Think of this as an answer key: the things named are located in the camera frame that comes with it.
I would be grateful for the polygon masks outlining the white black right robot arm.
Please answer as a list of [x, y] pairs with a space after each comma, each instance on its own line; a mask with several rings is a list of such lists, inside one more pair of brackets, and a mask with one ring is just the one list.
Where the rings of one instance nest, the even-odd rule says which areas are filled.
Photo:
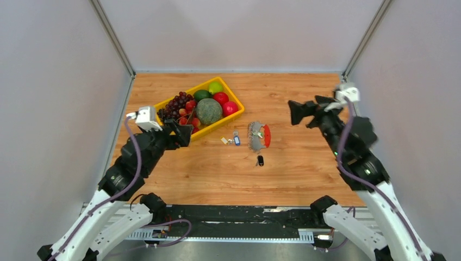
[[308, 128], [318, 128], [332, 150], [344, 182], [366, 204], [378, 232], [362, 224], [329, 196], [311, 204], [312, 223], [328, 225], [343, 234], [371, 260], [444, 260], [418, 236], [394, 192], [381, 161], [371, 152], [377, 141], [367, 117], [350, 115], [339, 119], [343, 107], [354, 109], [359, 95], [337, 94], [335, 98], [316, 96], [313, 101], [289, 101], [291, 123], [311, 117]]

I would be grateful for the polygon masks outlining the silver key blue tag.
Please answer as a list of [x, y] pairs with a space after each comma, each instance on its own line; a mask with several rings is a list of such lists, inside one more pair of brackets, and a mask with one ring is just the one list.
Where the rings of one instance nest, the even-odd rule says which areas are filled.
[[239, 132], [237, 130], [235, 130], [233, 132], [233, 143], [236, 145], [236, 146], [240, 146], [241, 145], [241, 141], [240, 141], [240, 138], [239, 138]]

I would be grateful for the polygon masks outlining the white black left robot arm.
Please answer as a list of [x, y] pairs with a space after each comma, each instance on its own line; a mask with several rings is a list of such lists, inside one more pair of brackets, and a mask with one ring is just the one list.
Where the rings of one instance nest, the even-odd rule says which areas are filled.
[[90, 203], [71, 228], [54, 244], [37, 252], [40, 260], [103, 260], [135, 230], [166, 219], [165, 203], [155, 194], [142, 196], [141, 202], [109, 227], [108, 220], [144, 185], [165, 151], [187, 147], [193, 126], [167, 120], [159, 126], [144, 120], [133, 133], [127, 117], [124, 126], [129, 134], [121, 155], [107, 169]]

